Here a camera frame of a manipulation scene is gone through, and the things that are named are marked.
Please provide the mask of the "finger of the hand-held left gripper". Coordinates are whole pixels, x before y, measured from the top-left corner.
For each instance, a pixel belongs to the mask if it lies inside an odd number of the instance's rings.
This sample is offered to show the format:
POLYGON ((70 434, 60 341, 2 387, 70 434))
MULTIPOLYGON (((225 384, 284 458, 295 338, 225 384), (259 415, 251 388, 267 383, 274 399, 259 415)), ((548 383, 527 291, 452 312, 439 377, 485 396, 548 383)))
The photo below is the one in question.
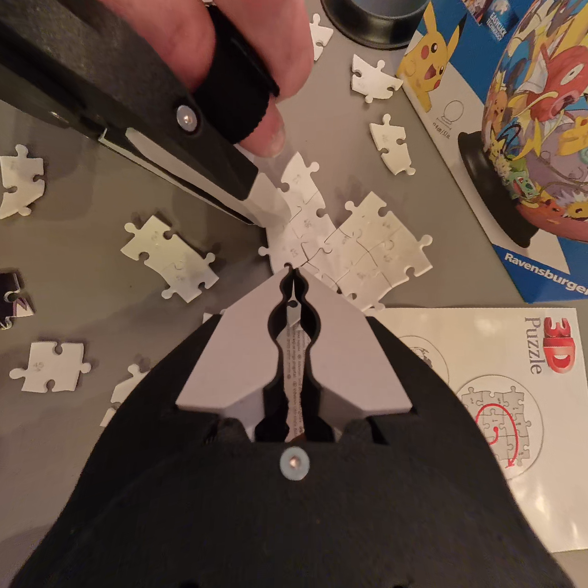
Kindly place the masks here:
POLYGON ((114 135, 108 129, 104 129, 101 135, 98 138, 98 142, 102 145, 109 148, 111 151, 114 151, 121 156, 124 156, 128 160, 132 161, 133 163, 142 166, 144 169, 150 171, 151 173, 157 175, 158 177, 168 181, 175 187, 180 188, 184 192, 195 196, 196 198, 200 199, 203 202, 206 202, 210 206, 216 208, 217 210, 221 210, 224 213, 238 219, 248 225, 255 225, 256 223, 252 221, 247 216, 242 215, 241 213, 232 210, 224 203, 220 202, 218 199, 211 196, 209 193, 202 190, 200 187, 196 187, 186 180, 179 178, 173 174, 170 174, 168 171, 164 170, 158 165, 151 163, 147 158, 143 156, 140 152, 136 151, 135 148, 132 148, 130 151, 125 149, 122 145, 117 142, 112 142, 111 139, 114 139, 114 135))
POLYGON ((264 173, 259 172, 256 175, 249 195, 244 201, 240 201, 138 130, 128 128, 125 136, 143 157, 142 165, 146 169, 218 210, 233 217, 244 217, 247 222, 263 228, 289 222, 289 205, 264 173))

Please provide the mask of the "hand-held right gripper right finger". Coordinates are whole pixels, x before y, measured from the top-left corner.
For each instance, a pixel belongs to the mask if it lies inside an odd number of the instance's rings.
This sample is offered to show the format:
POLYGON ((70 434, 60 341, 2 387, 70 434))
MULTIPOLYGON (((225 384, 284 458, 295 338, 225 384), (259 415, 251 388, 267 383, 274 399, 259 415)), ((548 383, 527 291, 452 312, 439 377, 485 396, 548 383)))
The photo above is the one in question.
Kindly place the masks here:
POLYGON ((413 404, 364 313, 302 268, 295 292, 310 339, 300 393, 306 439, 332 442, 352 421, 409 413, 413 404))

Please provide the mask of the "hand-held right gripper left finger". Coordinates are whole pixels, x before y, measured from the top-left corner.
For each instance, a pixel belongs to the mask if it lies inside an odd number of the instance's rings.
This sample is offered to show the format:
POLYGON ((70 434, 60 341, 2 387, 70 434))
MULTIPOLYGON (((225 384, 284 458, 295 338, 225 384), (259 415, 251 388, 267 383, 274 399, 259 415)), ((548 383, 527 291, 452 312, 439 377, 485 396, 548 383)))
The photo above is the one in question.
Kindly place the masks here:
POLYGON ((263 390, 279 367, 269 319, 289 299, 281 284, 292 273, 284 267, 224 310, 176 400, 179 409, 237 419, 254 439, 265 418, 263 390))

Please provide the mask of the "assembled white puzzle ball section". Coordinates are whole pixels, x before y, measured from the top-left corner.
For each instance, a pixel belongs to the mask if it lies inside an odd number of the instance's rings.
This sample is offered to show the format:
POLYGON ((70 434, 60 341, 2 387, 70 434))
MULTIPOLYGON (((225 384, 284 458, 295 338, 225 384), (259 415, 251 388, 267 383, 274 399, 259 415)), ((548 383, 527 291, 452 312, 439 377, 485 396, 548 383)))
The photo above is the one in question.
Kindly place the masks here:
POLYGON ((347 202, 350 215, 335 227, 327 213, 319 216, 326 202, 312 177, 318 170, 299 152, 292 156, 281 178, 290 220, 266 229, 267 244, 258 254, 269 259, 273 273, 286 265, 304 269, 360 311, 381 311, 382 299, 408 282, 410 271, 419 277, 433 268, 424 251, 433 239, 416 238, 393 212, 381 216, 385 202, 374 192, 358 205, 347 202))

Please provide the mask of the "dark printed puzzle piece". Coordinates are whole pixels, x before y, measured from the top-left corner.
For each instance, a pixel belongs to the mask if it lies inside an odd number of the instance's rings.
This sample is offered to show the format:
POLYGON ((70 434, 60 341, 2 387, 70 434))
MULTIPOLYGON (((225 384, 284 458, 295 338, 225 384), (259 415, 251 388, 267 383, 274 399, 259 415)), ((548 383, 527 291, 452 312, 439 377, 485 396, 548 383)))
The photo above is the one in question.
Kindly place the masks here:
POLYGON ((1 272, 1 330, 10 329, 14 319, 34 314, 32 305, 21 295, 18 275, 14 272, 1 272))

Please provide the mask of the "black round puzzle stand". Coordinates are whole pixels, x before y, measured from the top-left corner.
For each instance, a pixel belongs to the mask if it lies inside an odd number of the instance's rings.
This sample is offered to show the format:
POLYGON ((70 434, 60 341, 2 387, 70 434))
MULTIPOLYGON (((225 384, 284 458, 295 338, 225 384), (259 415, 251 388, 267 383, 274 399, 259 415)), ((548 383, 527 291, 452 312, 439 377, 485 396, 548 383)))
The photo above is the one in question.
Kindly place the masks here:
POLYGON ((334 27, 361 46, 406 48, 429 1, 321 1, 334 27))

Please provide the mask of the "blue puzzle box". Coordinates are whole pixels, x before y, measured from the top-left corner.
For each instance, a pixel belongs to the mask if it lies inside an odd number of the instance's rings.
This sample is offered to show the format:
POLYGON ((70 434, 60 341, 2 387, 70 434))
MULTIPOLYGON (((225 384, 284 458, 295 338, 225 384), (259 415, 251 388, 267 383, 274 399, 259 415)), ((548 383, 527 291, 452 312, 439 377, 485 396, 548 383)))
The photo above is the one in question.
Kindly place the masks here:
POLYGON ((427 1, 397 73, 523 300, 587 299, 587 1, 427 1))

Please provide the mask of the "person's left hand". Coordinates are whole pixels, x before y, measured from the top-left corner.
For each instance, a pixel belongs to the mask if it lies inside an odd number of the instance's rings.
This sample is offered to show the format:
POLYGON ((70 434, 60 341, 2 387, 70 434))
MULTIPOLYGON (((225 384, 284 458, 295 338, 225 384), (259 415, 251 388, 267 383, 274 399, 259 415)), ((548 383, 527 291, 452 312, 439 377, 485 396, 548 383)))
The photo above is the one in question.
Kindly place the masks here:
MULTIPOLYGON (((104 1, 142 36, 191 91, 205 79, 215 50, 215 29, 202 1, 104 1)), ((265 62, 280 89, 294 96, 313 67, 313 42, 304 1, 215 1, 265 62)), ((241 146, 263 158, 280 154, 286 131, 277 99, 241 146)))

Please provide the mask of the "white instruction leaflet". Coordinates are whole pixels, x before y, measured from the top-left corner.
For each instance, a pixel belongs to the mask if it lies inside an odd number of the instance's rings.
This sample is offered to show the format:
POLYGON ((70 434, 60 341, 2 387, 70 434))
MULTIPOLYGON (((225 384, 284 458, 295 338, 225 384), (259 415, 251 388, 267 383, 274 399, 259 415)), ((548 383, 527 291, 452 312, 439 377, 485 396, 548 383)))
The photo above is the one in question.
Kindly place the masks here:
POLYGON ((571 307, 368 310, 477 423, 550 552, 587 548, 587 377, 571 307))

